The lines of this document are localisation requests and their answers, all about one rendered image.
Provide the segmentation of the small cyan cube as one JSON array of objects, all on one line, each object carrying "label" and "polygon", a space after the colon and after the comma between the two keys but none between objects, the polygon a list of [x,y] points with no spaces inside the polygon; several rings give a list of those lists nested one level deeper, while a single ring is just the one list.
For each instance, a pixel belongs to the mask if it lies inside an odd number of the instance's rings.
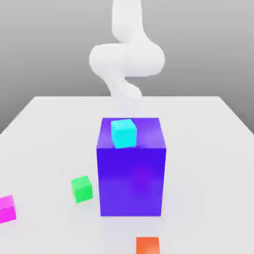
[{"label": "small cyan cube", "polygon": [[131,119],[111,121],[111,138],[116,149],[135,147],[136,125]]}]

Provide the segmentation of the small green cube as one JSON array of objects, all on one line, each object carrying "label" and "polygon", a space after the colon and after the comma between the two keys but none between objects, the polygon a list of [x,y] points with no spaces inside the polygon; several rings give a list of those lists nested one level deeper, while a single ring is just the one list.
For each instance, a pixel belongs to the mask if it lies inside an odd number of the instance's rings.
[{"label": "small green cube", "polygon": [[90,200],[93,197],[92,184],[87,176],[72,179],[71,190],[76,203]]}]

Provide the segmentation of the small orange cube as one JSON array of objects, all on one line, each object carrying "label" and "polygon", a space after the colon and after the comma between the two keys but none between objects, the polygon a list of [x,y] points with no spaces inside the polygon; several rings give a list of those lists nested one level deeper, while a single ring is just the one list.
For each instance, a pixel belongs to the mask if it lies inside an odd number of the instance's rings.
[{"label": "small orange cube", "polygon": [[160,254],[158,237],[136,237],[136,254]]}]

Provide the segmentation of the small magenta cube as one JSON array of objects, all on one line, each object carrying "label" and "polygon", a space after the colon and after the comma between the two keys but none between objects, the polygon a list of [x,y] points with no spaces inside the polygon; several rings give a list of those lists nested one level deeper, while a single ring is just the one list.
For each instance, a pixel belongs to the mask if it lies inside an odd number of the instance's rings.
[{"label": "small magenta cube", "polygon": [[12,195],[0,197],[0,224],[16,220],[16,207]]}]

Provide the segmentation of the large purple box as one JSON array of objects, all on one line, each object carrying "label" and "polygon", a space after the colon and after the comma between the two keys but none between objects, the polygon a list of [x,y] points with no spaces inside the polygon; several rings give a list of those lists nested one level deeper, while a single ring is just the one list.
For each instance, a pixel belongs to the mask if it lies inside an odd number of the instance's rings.
[{"label": "large purple box", "polygon": [[160,216],[166,144],[158,118],[133,118],[135,147],[116,149],[112,118],[102,118],[97,141],[101,216]]}]

